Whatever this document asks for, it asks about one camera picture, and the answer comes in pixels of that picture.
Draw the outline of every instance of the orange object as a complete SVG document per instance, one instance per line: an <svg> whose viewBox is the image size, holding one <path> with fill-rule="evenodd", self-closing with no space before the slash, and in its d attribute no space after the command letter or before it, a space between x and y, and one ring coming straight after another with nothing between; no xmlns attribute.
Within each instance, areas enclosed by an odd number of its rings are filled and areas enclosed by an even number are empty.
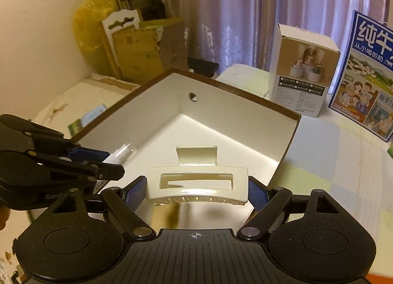
<svg viewBox="0 0 393 284"><path fill-rule="evenodd" d="M366 279L372 284L393 284L393 279L373 274L367 274Z"/></svg>

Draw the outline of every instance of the pastel checkered tablecloth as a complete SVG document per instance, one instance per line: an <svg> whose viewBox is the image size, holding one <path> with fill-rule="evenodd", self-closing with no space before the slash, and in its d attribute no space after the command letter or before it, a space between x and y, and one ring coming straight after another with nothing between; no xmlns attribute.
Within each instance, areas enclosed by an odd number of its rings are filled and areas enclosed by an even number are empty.
<svg viewBox="0 0 393 284"><path fill-rule="evenodd" d="M269 73L233 65L217 80L267 98ZM303 116L270 186L294 194L329 192L372 235L377 256L371 273L393 277L393 159L388 144L325 106Z"/></svg>

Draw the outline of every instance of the product box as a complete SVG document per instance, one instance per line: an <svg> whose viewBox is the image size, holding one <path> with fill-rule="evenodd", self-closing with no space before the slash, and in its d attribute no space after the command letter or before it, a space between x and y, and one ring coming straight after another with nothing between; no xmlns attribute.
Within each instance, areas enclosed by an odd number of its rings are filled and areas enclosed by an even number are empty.
<svg viewBox="0 0 393 284"><path fill-rule="evenodd" d="M143 85L170 68L188 70L181 18L139 22L113 33L123 79Z"/></svg>
<svg viewBox="0 0 393 284"><path fill-rule="evenodd" d="M277 24L269 67L270 101L317 117L339 56L340 51L330 37Z"/></svg>

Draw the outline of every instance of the humidifier picture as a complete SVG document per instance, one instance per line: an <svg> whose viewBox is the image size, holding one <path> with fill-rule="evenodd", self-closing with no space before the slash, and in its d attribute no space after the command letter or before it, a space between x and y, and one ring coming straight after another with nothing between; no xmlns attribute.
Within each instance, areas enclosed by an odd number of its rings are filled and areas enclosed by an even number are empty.
<svg viewBox="0 0 393 284"><path fill-rule="evenodd" d="M296 59L296 63L291 68L289 73L291 77L301 78L303 75L303 61L301 59Z"/></svg>
<svg viewBox="0 0 393 284"><path fill-rule="evenodd" d="M314 68L314 62L313 62L313 57L312 56L307 56L306 61L304 62L304 75L303 77L308 78L310 75L310 72Z"/></svg>
<svg viewBox="0 0 393 284"><path fill-rule="evenodd" d="M319 82L321 80L321 65L317 64L311 69L308 79L313 82Z"/></svg>

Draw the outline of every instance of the white wall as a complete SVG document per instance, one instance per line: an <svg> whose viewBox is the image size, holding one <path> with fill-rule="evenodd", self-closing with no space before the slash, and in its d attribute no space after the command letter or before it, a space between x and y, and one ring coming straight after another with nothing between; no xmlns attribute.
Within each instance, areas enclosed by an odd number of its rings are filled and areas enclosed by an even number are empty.
<svg viewBox="0 0 393 284"><path fill-rule="evenodd" d="M72 32L83 0L0 0L0 114L33 118L90 71Z"/></svg>

